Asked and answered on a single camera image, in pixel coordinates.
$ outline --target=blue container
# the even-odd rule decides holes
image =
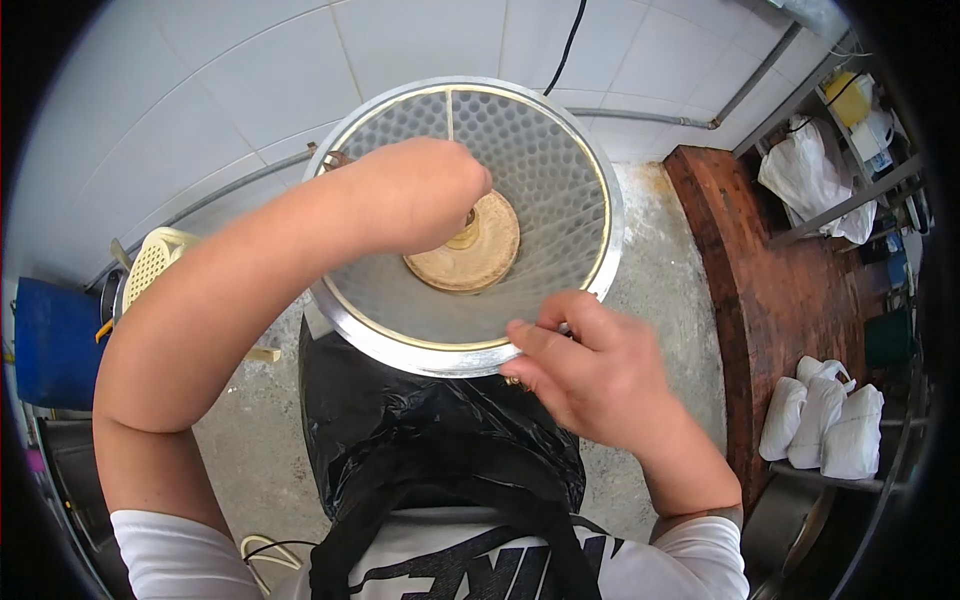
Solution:
[[[104,346],[100,299],[21,277],[16,290],[13,349],[16,392],[45,408],[93,409],[93,388]]]
[[[906,284],[906,252],[895,252],[887,258],[887,276],[890,277],[890,288],[893,290]]]

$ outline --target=white t-shirt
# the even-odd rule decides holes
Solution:
[[[143,511],[110,517],[139,600],[261,598],[236,546],[215,529]],[[585,519],[574,519],[604,598],[747,597],[740,532],[725,518],[695,518],[652,545],[607,536]],[[450,600],[469,593],[546,599],[558,595],[543,587],[549,561],[543,540],[518,538],[490,509],[407,509],[391,513],[348,583],[351,596],[363,600],[399,600],[407,592]],[[309,600],[309,570],[307,561],[270,597]]]

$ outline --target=black print on shirt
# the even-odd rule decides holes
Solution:
[[[407,582],[409,579],[432,578],[430,590],[401,593],[400,600],[453,600],[466,575],[467,600],[526,600],[535,597],[559,600],[560,594],[554,587],[556,578],[551,572],[553,565],[548,566],[548,546],[504,548],[497,553],[496,563],[492,562],[489,553],[494,548],[523,537],[524,534],[513,527],[497,527],[438,552],[370,569],[364,574],[363,581],[351,587],[349,593],[360,593],[371,580]],[[584,541],[584,555],[594,577],[600,574],[606,541],[604,536]],[[623,540],[614,539],[616,550],[622,544]]]

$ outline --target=forearm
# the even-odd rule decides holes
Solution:
[[[288,191],[191,248],[137,299],[104,353],[97,416],[171,433],[206,413],[277,315],[362,253],[357,215],[335,175]]]
[[[741,503],[740,484],[727,461],[676,398],[657,402],[645,420],[628,449],[643,468],[659,516],[698,515]]]

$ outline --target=person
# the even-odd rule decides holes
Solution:
[[[261,597],[191,427],[312,282],[366,254],[440,246],[491,187],[488,170],[455,142],[385,146],[238,218],[140,296],[104,352],[93,410],[97,469],[138,598]],[[572,338],[557,332],[563,322]],[[650,544],[571,521],[572,509],[557,512],[563,503],[522,484],[468,476],[451,488],[479,498],[468,506],[393,510],[360,498],[354,515],[337,516],[326,550],[315,548],[313,564],[272,597],[745,598],[739,483],[670,393],[651,327],[592,294],[563,291],[534,324],[506,329],[522,355],[502,374],[530,388],[562,428],[639,461],[660,517]],[[521,506],[532,508],[513,514]],[[375,526],[357,517],[364,510],[379,515]],[[357,529],[346,531],[349,521]],[[336,569],[345,581],[330,584]]]

